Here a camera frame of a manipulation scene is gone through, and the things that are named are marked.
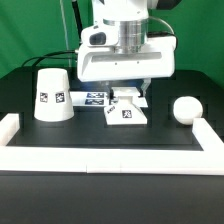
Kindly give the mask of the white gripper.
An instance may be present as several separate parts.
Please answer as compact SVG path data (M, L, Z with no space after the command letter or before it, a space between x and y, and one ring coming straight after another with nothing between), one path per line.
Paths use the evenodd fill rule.
M82 82L144 79L145 96L150 78L174 73L176 38L148 38L143 24L97 25L81 34L77 75Z

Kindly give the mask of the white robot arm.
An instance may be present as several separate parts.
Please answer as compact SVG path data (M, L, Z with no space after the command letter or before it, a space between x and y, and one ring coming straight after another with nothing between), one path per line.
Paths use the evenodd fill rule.
M148 11L171 10L181 0L92 0L94 23L81 32L77 76L82 82L153 78L175 70L175 34L149 32Z

